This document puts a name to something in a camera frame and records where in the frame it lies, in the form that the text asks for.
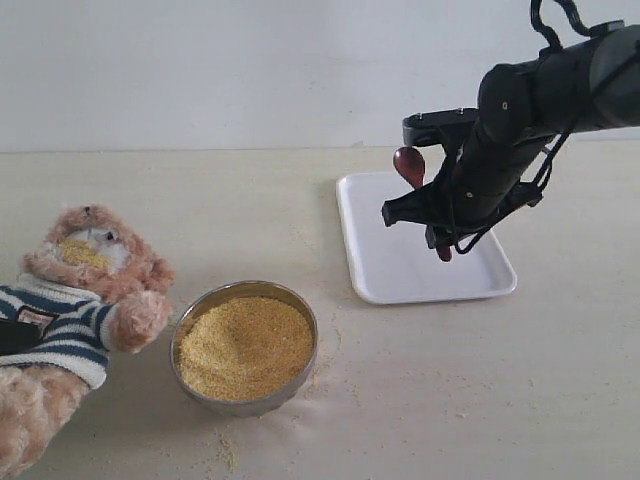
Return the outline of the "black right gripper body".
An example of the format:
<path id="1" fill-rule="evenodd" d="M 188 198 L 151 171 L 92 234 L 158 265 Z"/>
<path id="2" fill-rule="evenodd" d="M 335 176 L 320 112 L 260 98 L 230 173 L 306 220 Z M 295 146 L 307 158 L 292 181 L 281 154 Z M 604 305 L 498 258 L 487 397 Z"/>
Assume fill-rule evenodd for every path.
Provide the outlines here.
<path id="1" fill-rule="evenodd" d="M 542 200 L 543 187 L 521 180 L 550 143 L 548 136 L 499 144 L 479 121 L 441 127 L 444 165 L 431 183 L 429 201 L 439 219 L 435 235 L 480 235 L 523 206 Z"/>

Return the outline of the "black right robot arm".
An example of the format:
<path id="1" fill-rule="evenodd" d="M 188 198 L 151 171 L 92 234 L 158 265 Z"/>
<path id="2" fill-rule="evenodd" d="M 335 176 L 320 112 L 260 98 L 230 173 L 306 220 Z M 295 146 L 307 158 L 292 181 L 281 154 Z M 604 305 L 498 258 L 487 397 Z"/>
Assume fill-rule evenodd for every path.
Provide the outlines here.
<path id="1" fill-rule="evenodd" d="M 474 108 L 404 119 L 406 150 L 442 146 L 433 180 L 384 202 L 386 226 L 421 224 L 431 249 L 471 245 L 497 223 L 543 198 L 552 162 L 569 135 L 639 124 L 639 28 L 606 33 L 535 60 L 497 64 L 483 77 Z"/>

